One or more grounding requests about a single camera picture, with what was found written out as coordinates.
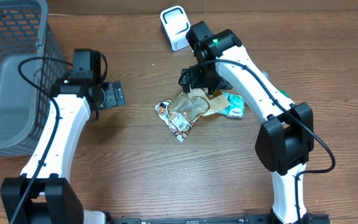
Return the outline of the beige brown paper pouch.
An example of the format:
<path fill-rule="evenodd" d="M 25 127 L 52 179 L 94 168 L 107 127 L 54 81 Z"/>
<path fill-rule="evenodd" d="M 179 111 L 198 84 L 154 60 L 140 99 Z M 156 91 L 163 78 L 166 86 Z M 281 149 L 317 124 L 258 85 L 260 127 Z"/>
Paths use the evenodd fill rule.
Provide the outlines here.
<path fill-rule="evenodd" d="M 173 119 L 180 114 L 190 123 L 199 116 L 215 114 L 229 105 L 230 102 L 220 90 L 209 95 L 206 88 L 196 88 L 174 99 L 168 105 L 168 115 Z"/>

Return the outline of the green white tissue pack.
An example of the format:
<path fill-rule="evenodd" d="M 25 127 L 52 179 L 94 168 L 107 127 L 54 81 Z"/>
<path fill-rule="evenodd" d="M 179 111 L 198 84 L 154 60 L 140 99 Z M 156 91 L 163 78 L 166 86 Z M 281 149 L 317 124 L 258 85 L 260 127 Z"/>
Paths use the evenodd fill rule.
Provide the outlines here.
<path fill-rule="evenodd" d="M 221 114 L 229 118 L 242 119 L 245 112 L 245 101 L 239 95 L 223 92 L 223 95 L 230 103 L 229 106 L 220 111 Z"/>

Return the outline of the brown patterned snack packet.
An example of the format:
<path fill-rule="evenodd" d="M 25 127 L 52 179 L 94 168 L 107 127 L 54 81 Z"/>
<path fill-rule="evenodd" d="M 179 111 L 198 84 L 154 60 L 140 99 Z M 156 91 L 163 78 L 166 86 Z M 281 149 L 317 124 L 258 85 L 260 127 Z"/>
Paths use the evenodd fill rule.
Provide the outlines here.
<path fill-rule="evenodd" d="M 193 126 L 200 117 L 197 116 L 191 121 L 187 121 L 182 114 L 176 112 L 170 113 L 168 110 L 170 104 L 170 101 L 160 102 L 155 106 L 155 110 L 159 118 L 167 125 L 175 138 L 180 142 L 183 142 L 188 137 Z"/>

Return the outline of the clear bottle yellow liquid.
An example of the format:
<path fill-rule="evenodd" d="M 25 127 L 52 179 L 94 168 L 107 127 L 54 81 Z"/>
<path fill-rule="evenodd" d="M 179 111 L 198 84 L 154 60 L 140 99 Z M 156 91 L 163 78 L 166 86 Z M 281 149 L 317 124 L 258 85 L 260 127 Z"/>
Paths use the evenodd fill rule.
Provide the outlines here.
<path fill-rule="evenodd" d="M 269 79 L 269 75 L 268 75 L 268 73 L 267 73 L 267 72 L 262 71 L 262 74 L 265 76 L 265 78 Z"/>

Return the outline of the green lid white jar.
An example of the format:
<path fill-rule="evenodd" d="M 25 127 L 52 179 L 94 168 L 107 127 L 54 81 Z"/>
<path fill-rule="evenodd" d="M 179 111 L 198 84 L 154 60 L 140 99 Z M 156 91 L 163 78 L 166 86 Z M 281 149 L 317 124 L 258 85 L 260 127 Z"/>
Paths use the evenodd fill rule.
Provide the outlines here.
<path fill-rule="evenodd" d="M 286 96 L 287 98 L 289 98 L 289 95 L 287 92 L 285 92 L 284 90 L 279 90 L 280 93 L 282 93 L 284 96 Z"/>

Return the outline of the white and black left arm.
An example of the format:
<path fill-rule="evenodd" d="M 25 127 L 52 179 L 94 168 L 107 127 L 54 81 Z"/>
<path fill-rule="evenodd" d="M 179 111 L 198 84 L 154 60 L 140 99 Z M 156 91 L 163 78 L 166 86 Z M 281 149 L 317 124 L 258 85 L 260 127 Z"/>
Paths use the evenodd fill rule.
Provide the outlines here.
<path fill-rule="evenodd" d="M 9 223 L 109 223 L 107 212 L 83 208 L 70 185 L 81 131 L 98 108 L 125 105 L 119 81 L 60 79 L 39 142 L 20 176 L 5 178 L 0 194 Z"/>

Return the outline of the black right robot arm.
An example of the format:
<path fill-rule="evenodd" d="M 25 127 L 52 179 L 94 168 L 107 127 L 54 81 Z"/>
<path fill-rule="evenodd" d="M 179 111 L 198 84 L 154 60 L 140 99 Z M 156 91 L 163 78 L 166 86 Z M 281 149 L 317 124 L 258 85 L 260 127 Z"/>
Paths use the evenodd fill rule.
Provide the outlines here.
<path fill-rule="evenodd" d="M 314 223 L 303 202 L 303 178 L 314 148 L 313 112 L 295 104 L 275 88 L 250 59 L 233 31 L 213 34 L 204 24 L 192 26 L 186 39 L 198 63 L 182 70 L 185 93 L 235 89 L 260 123 L 255 151 L 272 173 L 274 201 L 271 223 Z"/>

